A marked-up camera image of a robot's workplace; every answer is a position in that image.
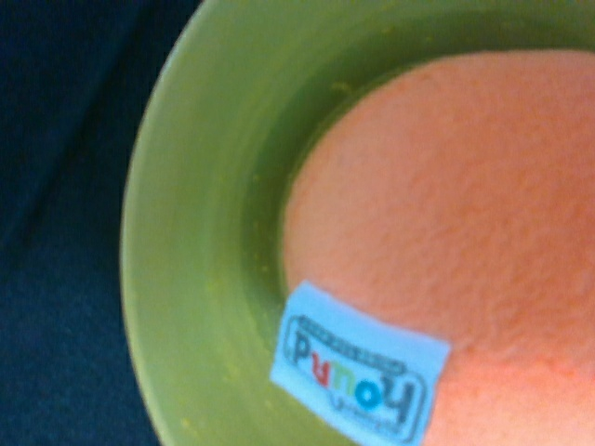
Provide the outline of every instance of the orange sponge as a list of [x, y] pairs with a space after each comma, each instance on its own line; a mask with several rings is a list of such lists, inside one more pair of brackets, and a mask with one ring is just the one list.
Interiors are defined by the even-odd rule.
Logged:
[[297, 177], [284, 265], [451, 342], [425, 445], [595, 444], [595, 55], [439, 59], [366, 96]]

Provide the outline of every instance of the label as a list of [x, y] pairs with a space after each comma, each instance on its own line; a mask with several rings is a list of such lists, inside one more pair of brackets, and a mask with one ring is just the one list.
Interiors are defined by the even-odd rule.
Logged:
[[417, 446], [449, 351], [304, 282], [287, 301], [271, 381], [358, 444]]

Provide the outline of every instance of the textured foam surface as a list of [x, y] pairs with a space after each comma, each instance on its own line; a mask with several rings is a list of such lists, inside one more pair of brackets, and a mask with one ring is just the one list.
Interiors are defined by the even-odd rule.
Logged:
[[319, 141], [284, 230], [291, 288], [452, 342], [425, 444], [595, 444], [595, 55], [388, 82]]

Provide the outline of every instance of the yellow speck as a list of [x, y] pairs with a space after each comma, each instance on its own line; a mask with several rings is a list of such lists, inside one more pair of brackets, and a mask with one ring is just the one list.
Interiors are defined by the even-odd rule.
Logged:
[[397, 29], [396, 26], [389, 25], [389, 26], [385, 26], [384, 28], [382, 28], [382, 30], [380, 32], [383, 34], [392, 34], [395, 32], [396, 29]]
[[337, 81], [331, 84], [331, 90], [349, 95], [353, 92], [353, 87], [347, 82]]

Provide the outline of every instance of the white label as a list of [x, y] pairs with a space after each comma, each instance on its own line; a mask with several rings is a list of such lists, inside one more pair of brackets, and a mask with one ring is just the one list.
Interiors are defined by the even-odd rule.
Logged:
[[271, 381], [358, 444], [418, 446], [449, 351], [304, 282], [287, 301]]

